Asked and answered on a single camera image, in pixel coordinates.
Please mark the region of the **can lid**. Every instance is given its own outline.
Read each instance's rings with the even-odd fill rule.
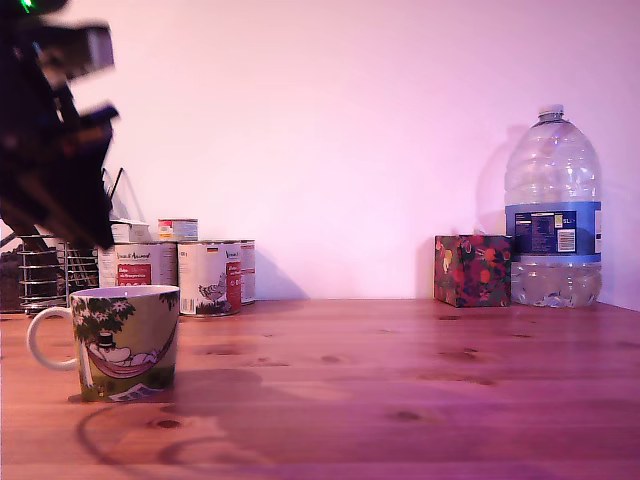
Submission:
[[[159,218],[159,222],[196,222],[198,223],[197,218]]]
[[[561,103],[551,103],[549,105],[543,105],[542,107],[540,107],[540,110],[538,112],[539,115],[546,115],[548,113],[559,113],[562,115],[564,113],[564,105],[562,105]]]
[[[175,240],[150,240],[148,242],[115,242],[114,245],[163,245],[167,243],[178,243]]]
[[[182,240],[177,243],[179,245],[211,245],[212,243],[220,245],[226,242],[224,240]]]

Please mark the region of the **mug handle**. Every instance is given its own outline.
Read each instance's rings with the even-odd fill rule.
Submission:
[[[66,317],[69,320],[72,320],[73,317],[71,315],[70,308],[63,307],[51,307],[43,310],[35,318],[31,321],[31,325],[29,325],[29,329],[27,330],[27,348],[31,352],[31,354],[35,357],[38,362],[44,365],[47,368],[51,368],[52,370],[73,370],[77,368],[78,360],[72,358],[71,360],[67,360],[65,362],[56,362],[54,360],[49,360],[40,352],[38,348],[38,343],[36,342],[36,332],[38,331],[38,325],[45,318],[60,316]]]

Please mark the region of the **pet food can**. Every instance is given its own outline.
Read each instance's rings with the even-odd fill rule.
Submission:
[[[98,251],[101,287],[178,285],[178,252],[174,242],[117,243]]]
[[[198,220],[161,218],[158,220],[158,239],[165,242],[195,242],[198,240]]]
[[[178,244],[180,313],[221,316],[242,307],[240,243],[233,241]]]
[[[242,264],[242,304],[256,301],[256,242],[240,240],[240,261]]]
[[[98,248],[98,284],[101,288],[116,286],[116,249]]]

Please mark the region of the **bottle cap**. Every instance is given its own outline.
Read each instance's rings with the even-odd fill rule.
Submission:
[[[546,115],[548,113],[559,113],[562,115],[564,113],[564,106],[560,103],[552,103],[550,105],[543,105],[540,107],[539,115]]]

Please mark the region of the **floral tissue box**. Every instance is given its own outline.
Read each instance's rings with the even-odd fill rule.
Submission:
[[[454,307],[511,304],[511,237],[436,236],[434,292]]]

